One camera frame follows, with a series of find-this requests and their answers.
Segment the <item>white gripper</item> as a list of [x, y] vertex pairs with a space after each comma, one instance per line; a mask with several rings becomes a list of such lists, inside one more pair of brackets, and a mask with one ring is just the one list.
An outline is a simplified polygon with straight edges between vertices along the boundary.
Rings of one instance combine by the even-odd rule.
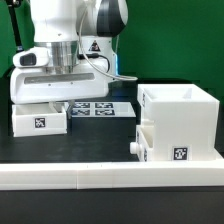
[[68, 101], [67, 117], [71, 119], [75, 100], [106, 96], [109, 82], [86, 67], [67, 74], [48, 74], [43, 68], [16, 68], [11, 75], [10, 97], [15, 104], [50, 102], [49, 107], [55, 112], [62, 111], [62, 104], [54, 101]]

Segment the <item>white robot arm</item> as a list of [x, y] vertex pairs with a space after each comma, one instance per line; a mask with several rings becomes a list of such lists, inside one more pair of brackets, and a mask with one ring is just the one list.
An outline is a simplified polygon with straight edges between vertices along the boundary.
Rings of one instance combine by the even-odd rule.
[[14, 111], [107, 95], [115, 72], [110, 40], [128, 21], [126, 0], [30, 0], [34, 46], [13, 57]]

